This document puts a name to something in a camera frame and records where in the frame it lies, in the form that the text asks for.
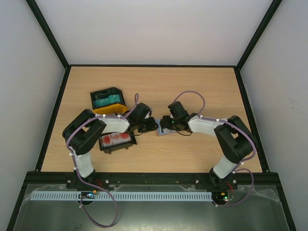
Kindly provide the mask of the brown leather card holder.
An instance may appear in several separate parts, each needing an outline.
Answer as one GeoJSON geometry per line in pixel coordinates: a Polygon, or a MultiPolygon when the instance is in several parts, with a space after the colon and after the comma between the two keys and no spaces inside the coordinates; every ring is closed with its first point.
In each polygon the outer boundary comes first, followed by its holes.
{"type": "Polygon", "coordinates": [[[157,125],[158,125],[158,128],[155,131],[157,136],[163,136],[163,135],[169,135],[169,134],[177,133],[174,130],[170,130],[170,129],[167,129],[167,128],[162,128],[161,125],[160,125],[160,120],[161,119],[159,119],[159,118],[155,120],[157,125]]]}

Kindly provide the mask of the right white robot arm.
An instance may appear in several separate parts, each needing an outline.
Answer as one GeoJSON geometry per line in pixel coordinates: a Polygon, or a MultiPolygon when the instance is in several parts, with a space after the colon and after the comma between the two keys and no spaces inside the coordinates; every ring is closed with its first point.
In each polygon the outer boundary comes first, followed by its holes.
{"type": "Polygon", "coordinates": [[[209,172],[209,181],[214,188],[225,185],[231,173],[257,154],[257,141],[238,116],[215,119],[197,113],[189,114],[179,101],[170,104],[168,109],[171,115],[165,115],[160,120],[162,129],[203,133],[217,138],[223,156],[209,172]]]}

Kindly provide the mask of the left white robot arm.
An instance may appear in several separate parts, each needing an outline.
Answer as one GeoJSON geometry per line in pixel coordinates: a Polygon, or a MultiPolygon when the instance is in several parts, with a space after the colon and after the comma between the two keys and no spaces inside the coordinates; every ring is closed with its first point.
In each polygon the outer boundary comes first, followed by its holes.
{"type": "Polygon", "coordinates": [[[100,115],[90,109],[82,111],[62,132],[73,158],[74,171],[82,178],[94,172],[91,150],[105,133],[146,133],[158,129],[149,106],[138,103],[123,114],[100,115]]]}

